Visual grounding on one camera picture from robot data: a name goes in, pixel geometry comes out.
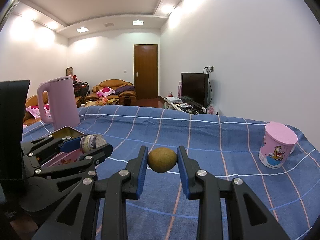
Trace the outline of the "green kiwi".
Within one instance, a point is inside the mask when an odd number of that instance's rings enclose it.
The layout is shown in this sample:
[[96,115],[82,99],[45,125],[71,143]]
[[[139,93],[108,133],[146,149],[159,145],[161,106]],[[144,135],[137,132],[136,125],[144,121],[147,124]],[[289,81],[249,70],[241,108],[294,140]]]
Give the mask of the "green kiwi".
[[149,167],[157,173],[165,173],[177,163],[177,154],[166,147],[151,150],[148,155]]

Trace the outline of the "pink tin box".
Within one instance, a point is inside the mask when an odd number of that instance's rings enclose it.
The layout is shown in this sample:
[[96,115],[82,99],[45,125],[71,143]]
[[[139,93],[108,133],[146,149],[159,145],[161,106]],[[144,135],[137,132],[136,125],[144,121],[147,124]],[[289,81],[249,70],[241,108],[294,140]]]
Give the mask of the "pink tin box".
[[44,152],[39,152],[36,159],[41,167],[59,166],[72,163],[79,159],[80,139],[85,134],[70,126],[65,126],[46,136],[51,138],[43,146],[48,146]]

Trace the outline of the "pink electric kettle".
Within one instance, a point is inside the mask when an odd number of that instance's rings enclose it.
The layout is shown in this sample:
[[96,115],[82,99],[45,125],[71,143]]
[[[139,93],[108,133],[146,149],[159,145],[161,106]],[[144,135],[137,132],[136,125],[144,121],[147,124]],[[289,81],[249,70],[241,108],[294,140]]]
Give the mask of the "pink electric kettle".
[[[50,116],[46,116],[44,110],[44,92],[47,92]],[[75,127],[80,124],[71,76],[63,76],[41,83],[37,89],[37,98],[41,120],[52,124],[54,130],[65,126]]]

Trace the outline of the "brown leather sofa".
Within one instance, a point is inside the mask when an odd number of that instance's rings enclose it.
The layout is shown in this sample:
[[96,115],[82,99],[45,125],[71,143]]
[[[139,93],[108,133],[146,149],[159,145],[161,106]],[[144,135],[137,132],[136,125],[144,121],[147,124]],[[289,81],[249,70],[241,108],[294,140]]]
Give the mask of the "brown leather sofa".
[[92,88],[92,93],[84,98],[84,103],[97,105],[119,104],[135,105],[137,95],[132,83],[120,80],[105,80]]

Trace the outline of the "pink cartoon paper cup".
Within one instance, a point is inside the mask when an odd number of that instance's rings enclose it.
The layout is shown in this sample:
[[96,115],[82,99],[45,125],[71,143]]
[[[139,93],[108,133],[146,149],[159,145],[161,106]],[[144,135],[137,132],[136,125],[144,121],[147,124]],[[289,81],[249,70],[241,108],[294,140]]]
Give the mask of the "pink cartoon paper cup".
[[268,168],[282,167],[297,141],[298,137],[291,128],[279,122],[267,123],[263,143],[259,150],[260,161]]

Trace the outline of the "white tv stand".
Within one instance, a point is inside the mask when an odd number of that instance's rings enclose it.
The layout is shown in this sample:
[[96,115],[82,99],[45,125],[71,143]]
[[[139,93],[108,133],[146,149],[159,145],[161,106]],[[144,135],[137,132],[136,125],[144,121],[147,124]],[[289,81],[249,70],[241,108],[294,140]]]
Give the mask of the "white tv stand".
[[183,96],[182,99],[176,96],[167,96],[163,98],[164,108],[172,109],[189,114],[207,114],[208,110],[201,104],[196,103],[187,96]]

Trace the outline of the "pink box beside television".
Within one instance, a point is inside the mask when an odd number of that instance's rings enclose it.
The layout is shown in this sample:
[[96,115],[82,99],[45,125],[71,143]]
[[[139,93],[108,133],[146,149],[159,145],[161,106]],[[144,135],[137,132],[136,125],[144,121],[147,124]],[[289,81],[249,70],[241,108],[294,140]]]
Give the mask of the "pink box beside television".
[[178,93],[177,93],[178,98],[181,98],[181,91],[182,91],[182,83],[181,83],[181,81],[179,81],[179,83],[178,83]]

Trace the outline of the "brown wooden door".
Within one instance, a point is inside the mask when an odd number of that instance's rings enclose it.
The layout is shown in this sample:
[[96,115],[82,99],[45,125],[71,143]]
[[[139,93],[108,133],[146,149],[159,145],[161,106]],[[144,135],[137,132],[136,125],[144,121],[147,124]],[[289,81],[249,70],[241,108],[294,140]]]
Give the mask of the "brown wooden door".
[[138,99],[158,97],[158,45],[133,46],[134,87]]

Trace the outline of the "black television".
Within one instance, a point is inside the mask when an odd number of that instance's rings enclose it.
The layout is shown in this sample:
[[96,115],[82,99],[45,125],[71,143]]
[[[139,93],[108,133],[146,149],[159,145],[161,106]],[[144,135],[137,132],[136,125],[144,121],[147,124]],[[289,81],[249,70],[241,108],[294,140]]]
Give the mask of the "black television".
[[202,107],[208,103],[209,75],[205,73],[181,73],[181,96]]

